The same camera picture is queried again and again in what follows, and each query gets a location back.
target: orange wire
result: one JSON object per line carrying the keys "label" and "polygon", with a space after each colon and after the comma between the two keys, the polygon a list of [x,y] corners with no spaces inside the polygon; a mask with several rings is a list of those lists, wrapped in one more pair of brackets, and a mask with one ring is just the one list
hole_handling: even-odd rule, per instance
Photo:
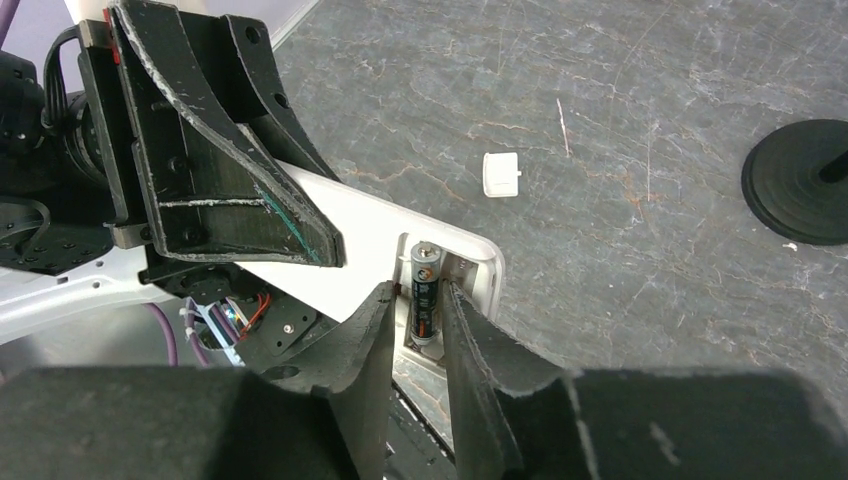
{"label": "orange wire", "polygon": [[250,321],[247,322],[247,325],[241,330],[241,339],[244,338],[245,333],[247,333],[247,331],[250,330],[250,327],[252,327],[253,324],[256,323],[257,320],[259,320],[259,317],[261,317],[262,314],[265,313],[265,310],[267,310],[268,307],[271,306],[271,294],[270,293],[264,298],[262,297],[262,294],[260,293],[258,295],[258,297],[259,297],[259,308],[256,310],[256,313],[254,313],[253,316],[250,317]]}

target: wire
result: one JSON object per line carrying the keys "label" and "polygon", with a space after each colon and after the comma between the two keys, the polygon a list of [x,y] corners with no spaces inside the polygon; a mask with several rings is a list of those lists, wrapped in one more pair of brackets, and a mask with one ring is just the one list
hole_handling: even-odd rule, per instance
{"label": "wire", "polygon": [[174,338],[174,330],[171,328],[171,323],[168,322],[168,317],[155,303],[145,303],[144,306],[159,321],[159,326],[162,327],[162,333],[165,334],[165,345],[168,347],[168,365],[176,367],[179,364],[179,359],[177,358],[177,339]]}
{"label": "wire", "polygon": [[200,362],[200,365],[203,367],[209,366],[209,359],[206,358],[206,354],[203,353],[203,347],[200,346],[200,338],[197,336],[197,332],[194,331],[194,300],[191,297],[186,298],[186,312],[185,312],[185,327],[186,332],[188,333],[188,343],[191,345],[191,349],[194,351],[194,356],[197,357],[197,361]]}
{"label": "wire", "polygon": [[233,341],[233,345],[235,345],[239,341],[239,337],[238,335],[236,335],[236,331],[233,329],[233,326],[230,324],[230,322],[226,318],[224,318],[224,314],[221,313],[221,308],[218,307],[218,305],[215,305],[210,308],[210,310],[212,311],[212,315],[215,316],[215,320],[218,320],[218,323],[221,324],[221,330],[223,330],[224,333],[226,333],[227,336],[230,337],[230,340]]}
{"label": "wire", "polygon": [[65,92],[65,79],[62,76],[62,62],[59,48],[77,38],[76,25],[66,28],[56,37],[47,58],[44,60],[44,117],[42,124],[47,133],[56,135],[61,130],[62,121],[68,111],[68,95]]}
{"label": "wire", "polygon": [[6,42],[6,35],[9,34],[9,28],[12,26],[12,20],[20,3],[21,0],[3,0],[3,4],[0,5],[0,47]]}
{"label": "wire", "polygon": [[257,295],[257,297],[259,298],[259,308],[256,310],[256,313],[254,313],[253,316],[250,317],[250,321],[247,322],[247,326],[245,326],[244,328],[241,329],[241,339],[242,340],[244,339],[247,331],[250,330],[251,327],[253,327],[253,324],[256,323],[256,321],[259,320],[259,318],[265,313],[265,311],[268,310],[268,307],[271,306],[271,294],[270,293],[267,294],[267,296],[265,296],[264,298],[263,298],[261,293],[259,295]]}

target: battery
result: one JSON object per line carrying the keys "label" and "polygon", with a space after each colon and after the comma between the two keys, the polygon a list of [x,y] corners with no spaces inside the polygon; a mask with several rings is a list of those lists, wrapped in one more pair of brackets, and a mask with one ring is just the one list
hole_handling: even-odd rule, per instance
{"label": "battery", "polygon": [[439,298],[439,267],[442,249],[428,242],[412,247],[412,321],[410,336],[426,345],[436,336],[436,301]]}

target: teal paint mark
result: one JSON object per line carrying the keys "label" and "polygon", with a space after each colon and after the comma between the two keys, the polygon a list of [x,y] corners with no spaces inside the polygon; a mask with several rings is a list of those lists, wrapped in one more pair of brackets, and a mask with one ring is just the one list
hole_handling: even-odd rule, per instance
{"label": "teal paint mark", "polygon": [[302,246],[303,249],[306,250],[306,254],[309,255],[309,257],[313,261],[321,263],[321,259],[318,258],[318,254],[315,253],[315,250],[313,250],[312,247],[306,244],[306,239],[303,238],[303,235],[300,234],[300,231],[297,229],[294,222],[289,219],[288,215],[286,215],[286,212],[284,212],[283,209],[280,208],[280,206],[277,205],[277,203],[274,202],[274,200],[272,200],[271,197],[267,193],[265,193],[261,188],[259,188],[258,186],[256,186],[255,188],[256,192],[259,193],[259,195],[262,195],[262,199],[265,200],[265,203],[267,203],[268,206],[270,206],[271,209],[273,209],[274,212],[279,215],[280,218],[283,219],[283,223],[285,223],[286,226],[289,227],[289,230],[291,230],[295,238],[297,238],[297,241],[300,242],[300,246]]}

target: black stand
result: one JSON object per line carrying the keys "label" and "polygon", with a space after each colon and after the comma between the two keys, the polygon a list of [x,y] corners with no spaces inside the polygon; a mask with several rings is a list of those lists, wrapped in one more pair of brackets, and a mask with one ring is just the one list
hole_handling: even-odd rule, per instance
{"label": "black stand", "polygon": [[848,243],[848,122],[809,120],[767,136],[748,154],[742,193],[779,235],[812,245]]}

